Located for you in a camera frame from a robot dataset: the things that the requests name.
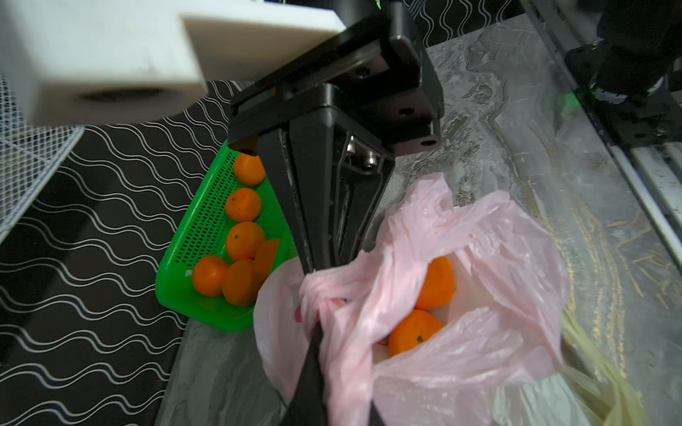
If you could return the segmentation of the white plastic bag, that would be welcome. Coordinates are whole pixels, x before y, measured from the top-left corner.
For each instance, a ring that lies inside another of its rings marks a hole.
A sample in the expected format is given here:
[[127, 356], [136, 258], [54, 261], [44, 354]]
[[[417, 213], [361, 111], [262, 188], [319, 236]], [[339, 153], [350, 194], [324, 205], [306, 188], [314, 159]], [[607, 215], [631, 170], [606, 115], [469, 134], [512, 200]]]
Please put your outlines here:
[[591, 425], [560, 375], [492, 393], [493, 425]]

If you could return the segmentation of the large orange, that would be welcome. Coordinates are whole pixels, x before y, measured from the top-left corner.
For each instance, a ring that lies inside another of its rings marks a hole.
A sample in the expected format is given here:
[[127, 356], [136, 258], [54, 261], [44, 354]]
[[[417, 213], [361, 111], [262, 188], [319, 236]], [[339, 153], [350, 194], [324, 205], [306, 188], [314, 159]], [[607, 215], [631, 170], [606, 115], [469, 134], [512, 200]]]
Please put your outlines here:
[[266, 171], [258, 156], [239, 154], [234, 161], [233, 172], [246, 186], [258, 186], [266, 179]]
[[253, 222], [261, 213], [262, 200], [260, 196], [250, 188], [240, 188], [227, 197], [225, 212], [232, 220]]

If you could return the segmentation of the yellow bag with orange print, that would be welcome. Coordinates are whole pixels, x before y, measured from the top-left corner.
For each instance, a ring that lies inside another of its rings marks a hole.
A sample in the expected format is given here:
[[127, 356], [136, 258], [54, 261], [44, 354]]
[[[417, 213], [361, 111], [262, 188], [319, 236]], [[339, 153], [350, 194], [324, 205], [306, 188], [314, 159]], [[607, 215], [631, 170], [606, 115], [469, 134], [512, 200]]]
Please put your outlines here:
[[591, 341], [570, 310], [561, 318], [561, 375], [590, 425], [648, 425], [646, 410], [630, 383]]

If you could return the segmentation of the large orange top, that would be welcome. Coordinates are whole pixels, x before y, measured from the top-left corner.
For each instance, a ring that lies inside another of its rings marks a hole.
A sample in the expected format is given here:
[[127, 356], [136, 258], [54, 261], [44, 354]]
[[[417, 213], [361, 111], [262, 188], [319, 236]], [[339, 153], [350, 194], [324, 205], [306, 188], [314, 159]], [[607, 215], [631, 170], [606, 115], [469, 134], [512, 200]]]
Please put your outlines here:
[[266, 179], [266, 171], [258, 156], [239, 154], [234, 161], [233, 172], [246, 186], [258, 186]]

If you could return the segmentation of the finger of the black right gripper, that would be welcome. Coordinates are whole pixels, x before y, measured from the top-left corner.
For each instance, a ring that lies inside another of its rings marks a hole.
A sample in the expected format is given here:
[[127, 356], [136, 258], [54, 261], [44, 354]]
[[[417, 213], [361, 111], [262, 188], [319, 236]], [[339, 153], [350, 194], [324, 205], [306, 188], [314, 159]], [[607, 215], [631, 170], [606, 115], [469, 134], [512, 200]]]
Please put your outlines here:
[[344, 266], [361, 251], [394, 157], [361, 122], [319, 108], [289, 123], [305, 269]]
[[258, 154], [291, 230], [304, 273], [314, 271], [288, 133], [276, 129], [259, 137]]

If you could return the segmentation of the orange lower left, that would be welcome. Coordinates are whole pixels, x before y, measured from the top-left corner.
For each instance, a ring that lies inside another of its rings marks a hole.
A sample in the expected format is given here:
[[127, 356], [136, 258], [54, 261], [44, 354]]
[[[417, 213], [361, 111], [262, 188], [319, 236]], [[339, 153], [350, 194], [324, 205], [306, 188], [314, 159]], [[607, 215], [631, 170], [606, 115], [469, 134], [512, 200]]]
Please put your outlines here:
[[254, 257], [254, 271], [260, 282], [267, 280], [273, 270], [280, 241], [280, 239], [265, 241], [259, 246], [256, 252]]

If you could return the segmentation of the orange far left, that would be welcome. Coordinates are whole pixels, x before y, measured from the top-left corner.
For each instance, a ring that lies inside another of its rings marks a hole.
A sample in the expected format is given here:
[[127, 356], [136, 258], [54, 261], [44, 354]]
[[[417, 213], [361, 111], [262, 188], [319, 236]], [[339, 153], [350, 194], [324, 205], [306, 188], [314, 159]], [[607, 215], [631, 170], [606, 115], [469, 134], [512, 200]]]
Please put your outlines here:
[[221, 257], [209, 255], [199, 260], [192, 272], [192, 285], [201, 295], [219, 297], [230, 264]]

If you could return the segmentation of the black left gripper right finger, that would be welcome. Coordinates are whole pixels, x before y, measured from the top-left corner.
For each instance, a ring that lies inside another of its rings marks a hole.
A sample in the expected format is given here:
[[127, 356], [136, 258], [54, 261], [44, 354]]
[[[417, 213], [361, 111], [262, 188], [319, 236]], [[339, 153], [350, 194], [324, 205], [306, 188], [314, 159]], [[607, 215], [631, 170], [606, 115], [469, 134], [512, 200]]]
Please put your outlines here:
[[385, 426], [385, 423], [374, 403], [370, 404], [369, 426]]

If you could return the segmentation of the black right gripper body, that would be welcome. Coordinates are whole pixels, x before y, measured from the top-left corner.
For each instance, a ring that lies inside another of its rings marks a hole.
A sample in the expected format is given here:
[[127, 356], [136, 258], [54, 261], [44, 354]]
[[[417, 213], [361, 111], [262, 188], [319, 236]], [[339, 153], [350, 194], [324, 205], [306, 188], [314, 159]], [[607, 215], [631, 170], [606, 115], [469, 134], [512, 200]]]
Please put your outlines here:
[[262, 77], [232, 101], [227, 144], [253, 154], [259, 137], [335, 108], [396, 156], [442, 142], [442, 86], [408, 7], [388, 1]]

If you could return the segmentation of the orange left centre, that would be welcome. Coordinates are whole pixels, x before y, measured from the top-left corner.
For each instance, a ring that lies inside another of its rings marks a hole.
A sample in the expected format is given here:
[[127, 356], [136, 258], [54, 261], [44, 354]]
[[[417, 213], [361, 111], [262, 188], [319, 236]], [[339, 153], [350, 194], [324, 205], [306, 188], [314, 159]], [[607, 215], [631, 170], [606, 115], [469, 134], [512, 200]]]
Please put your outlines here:
[[429, 312], [414, 309], [389, 335], [389, 355], [393, 357], [411, 351], [443, 328], [444, 324]]

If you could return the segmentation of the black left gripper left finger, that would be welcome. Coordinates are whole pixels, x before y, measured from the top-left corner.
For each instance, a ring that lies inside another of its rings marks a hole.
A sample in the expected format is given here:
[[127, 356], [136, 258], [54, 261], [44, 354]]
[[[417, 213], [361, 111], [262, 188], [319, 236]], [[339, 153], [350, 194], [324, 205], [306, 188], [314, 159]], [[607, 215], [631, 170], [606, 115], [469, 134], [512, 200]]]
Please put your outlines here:
[[321, 323], [317, 322], [298, 378], [297, 388], [282, 419], [281, 426], [325, 426], [327, 408], [324, 399], [324, 377], [320, 350], [323, 340]]

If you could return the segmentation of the orange top centre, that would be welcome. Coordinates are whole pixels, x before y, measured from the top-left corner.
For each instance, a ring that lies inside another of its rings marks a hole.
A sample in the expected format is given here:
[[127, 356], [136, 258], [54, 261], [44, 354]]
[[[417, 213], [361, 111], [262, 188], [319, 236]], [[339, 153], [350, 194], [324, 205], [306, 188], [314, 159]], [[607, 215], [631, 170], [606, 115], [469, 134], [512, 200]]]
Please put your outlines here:
[[427, 269], [416, 307], [431, 311], [448, 305], [456, 293], [454, 270], [447, 257], [437, 257]]

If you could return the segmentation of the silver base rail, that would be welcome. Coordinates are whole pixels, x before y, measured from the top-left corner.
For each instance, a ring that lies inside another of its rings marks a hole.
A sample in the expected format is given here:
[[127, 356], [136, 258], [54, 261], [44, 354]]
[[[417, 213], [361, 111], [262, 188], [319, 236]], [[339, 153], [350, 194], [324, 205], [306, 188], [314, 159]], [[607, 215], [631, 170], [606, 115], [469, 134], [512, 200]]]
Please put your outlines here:
[[679, 264], [681, 3], [521, 5]]

